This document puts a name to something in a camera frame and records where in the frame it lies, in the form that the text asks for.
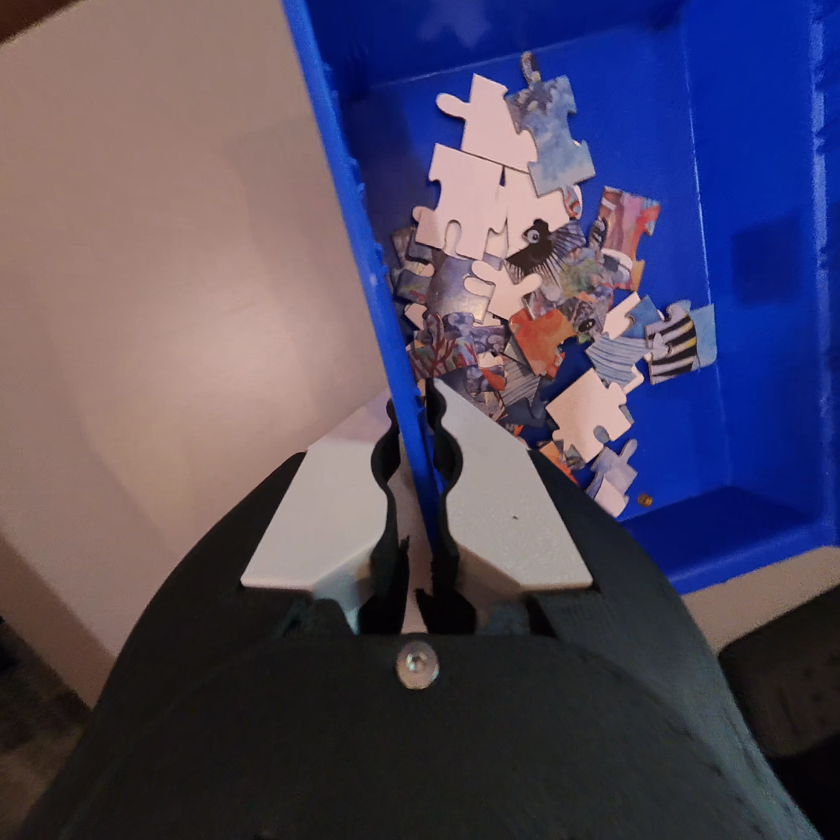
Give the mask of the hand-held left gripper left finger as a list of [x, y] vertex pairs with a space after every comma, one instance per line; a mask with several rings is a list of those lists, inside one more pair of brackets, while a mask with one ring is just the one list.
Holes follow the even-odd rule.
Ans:
[[307, 449], [241, 585], [334, 601], [357, 634], [399, 634], [410, 571], [390, 481], [401, 462], [392, 399], [377, 396]]

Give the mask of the pile of jigsaw puzzle pieces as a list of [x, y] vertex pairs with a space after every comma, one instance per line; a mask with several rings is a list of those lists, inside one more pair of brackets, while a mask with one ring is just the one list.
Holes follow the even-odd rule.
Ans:
[[639, 294], [659, 201], [606, 186], [584, 232], [595, 168], [570, 131], [571, 82], [544, 79], [531, 52], [521, 71], [519, 91], [475, 74], [466, 100], [437, 95], [461, 139], [434, 146], [436, 206], [392, 236], [392, 294], [420, 390], [447, 382], [567, 477], [590, 475], [587, 495], [619, 518], [637, 477], [637, 441], [610, 446], [634, 423], [627, 395], [714, 364], [716, 313]]

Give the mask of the dark perforated panel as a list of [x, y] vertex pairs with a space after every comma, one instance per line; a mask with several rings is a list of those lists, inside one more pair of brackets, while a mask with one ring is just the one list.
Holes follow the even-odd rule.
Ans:
[[837, 633], [767, 626], [724, 647], [719, 663], [763, 755], [786, 783], [838, 797]]

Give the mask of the blue plastic bin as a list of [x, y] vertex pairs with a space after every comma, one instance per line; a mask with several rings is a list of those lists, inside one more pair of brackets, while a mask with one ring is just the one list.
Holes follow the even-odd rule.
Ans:
[[623, 519], [679, 593], [838, 545], [838, 2], [284, 2], [427, 530], [440, 477], [398, 336], [391, 235], [473, 73], [567, 76], [603, 186], [660, 202], [643, 294], [715, 306], [717, 360], [629, 395]]

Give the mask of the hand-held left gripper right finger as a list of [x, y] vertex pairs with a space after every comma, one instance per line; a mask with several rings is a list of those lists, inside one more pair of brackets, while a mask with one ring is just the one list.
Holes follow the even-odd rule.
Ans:
[[585, 592], [592, 574], [528, 447], [440, 379], [426, 390], [440, 479], [431, 591], [417, 604], [431, 634], [474, 634], [496, 608]]

